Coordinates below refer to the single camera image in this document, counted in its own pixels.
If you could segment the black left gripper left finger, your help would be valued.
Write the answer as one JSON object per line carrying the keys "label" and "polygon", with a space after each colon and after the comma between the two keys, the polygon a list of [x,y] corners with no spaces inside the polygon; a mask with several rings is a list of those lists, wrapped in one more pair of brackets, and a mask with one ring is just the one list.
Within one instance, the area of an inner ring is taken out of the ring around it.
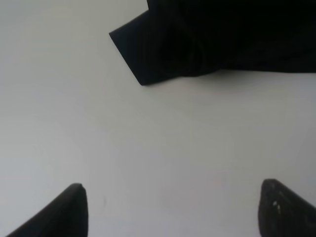
{"label": "black left gripper left finger", "polygon": [[71,184],[44,209],[9,236],[88,236],[88,203],[85,188],[79,183]]}

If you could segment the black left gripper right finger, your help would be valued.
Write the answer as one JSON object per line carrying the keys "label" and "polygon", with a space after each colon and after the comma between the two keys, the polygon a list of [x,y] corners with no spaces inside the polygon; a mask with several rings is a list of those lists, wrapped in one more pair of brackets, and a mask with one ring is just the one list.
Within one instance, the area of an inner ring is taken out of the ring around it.
{"label": "black left gripper right finger", "polygon": [[314,237],[316,208],[277,179],[265,179],[258,226],[262,237]]}

